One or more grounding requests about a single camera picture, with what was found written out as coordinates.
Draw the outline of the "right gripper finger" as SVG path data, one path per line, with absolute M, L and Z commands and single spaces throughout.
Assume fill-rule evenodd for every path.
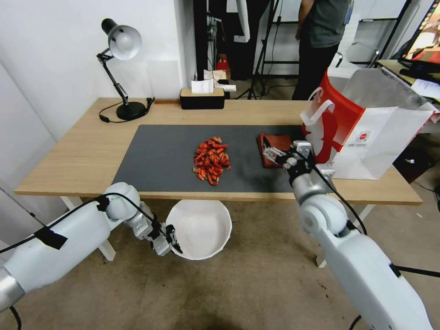
M 291 148 L 289 136 L 262 136 L 262 146 L 264 150 L 287 152 Z
M 289 154 L 283 151 L 265 151 L 264 156 L 270 162 L 274 163 L 276 167 L 284 167 L 284 164 L 289 158 Z

